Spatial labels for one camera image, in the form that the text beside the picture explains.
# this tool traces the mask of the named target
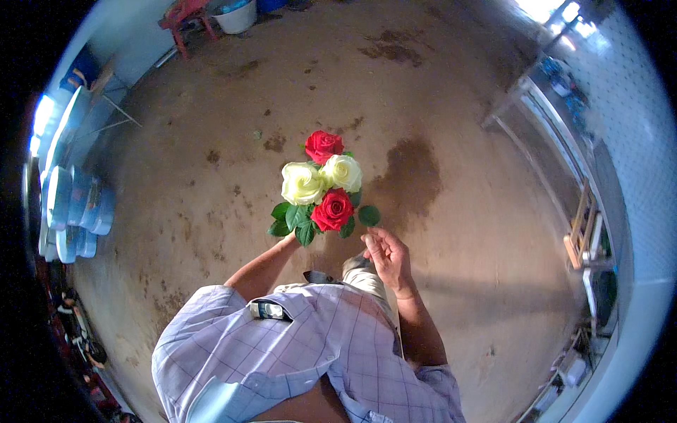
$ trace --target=blue bucket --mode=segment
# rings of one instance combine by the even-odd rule
[[[66,229],[72,186],[70,173],[60,166],[55,167],[49,177],[47,189],[47,225],[50,229],[55,231]]]
[[[115,210],[115,193],[110,188],[101,189],[101,203],[99,215],[90,230],[97,235],[108,235],[110,226],[113,224],[113,212]]]
[[[70,192],[67,223],[71,226],[79,226],[87,206],[92,177],[75,166],[70,167],[70,176],[73,180],[73,188]]]
[[[59,254],[61,263],[75,262],[78,231],[80,231],[79,227],[66,226],[63,231],[56,232],[56,252]]]
[[[87,195],[87,203],[83,211],[82,219],[78,226],[84,227],[91,231],[94,228],[96,218],[99,217],[99,207],[101,206],[101,179],[94,177],[91,181],[89,194]]]
[[[91,259],[96,254],[96,235],[83,229],[78,228],[77,245],[75,252],[80,257]]]
[[[256,8],[259,13],[268,13],[280,9],[287,4],[287,0],[257,0]]]

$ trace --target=red chair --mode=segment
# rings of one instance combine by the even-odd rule
[[[158,21],[162,29],[171,30],[174,43],[181,52],[184,59],[188,59],[188,52],[185,50],[183,39],[181,38],[181,24],[193,19],[200,19],[209,33],[212,40],[218,39],[207,18],[205,6],[209,0],[179,0],[172,4],[165,12],[165,17]]]

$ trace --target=checkered shirt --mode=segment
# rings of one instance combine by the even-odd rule
[[[245,422],[324,374],[353,423],[465,422],[450,367],[414,372],[369,294],[310,284],[265,298],[293,321],[255,319],[218,285],[200,288],[165,328],[152,375],[170,422]]]

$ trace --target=wooden frame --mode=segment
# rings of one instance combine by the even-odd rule
[[[588,250],[590,235],[597,216],[597,200],[590,190],[588,179],[583,180],[583,192],[578,202],[576,217],[571,222],[571,232],[564,236],[564,247],[571,260],[573,268],[578,270],[583,266],[583,252]]]

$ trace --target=dirt floor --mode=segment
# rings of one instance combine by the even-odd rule
[[[364,170],[363,204],[410,246],[467,420],[509,422],[533,399],[584,297],[527,160],[478,125],[524,56],[480,12],[320,2],[196,43],[190,61],[134,87],[126,106],[143,129],[109,133],[89,157],[116,191],[115,222],[72,277],[144,422],[165,418],[150,375],[162,329],[197,288],[275,243],[265,231],[280,169],[306,160],[299,144],[316,129],[343,136]],[[279,282],[339,275],[363,231],[320,236]]]

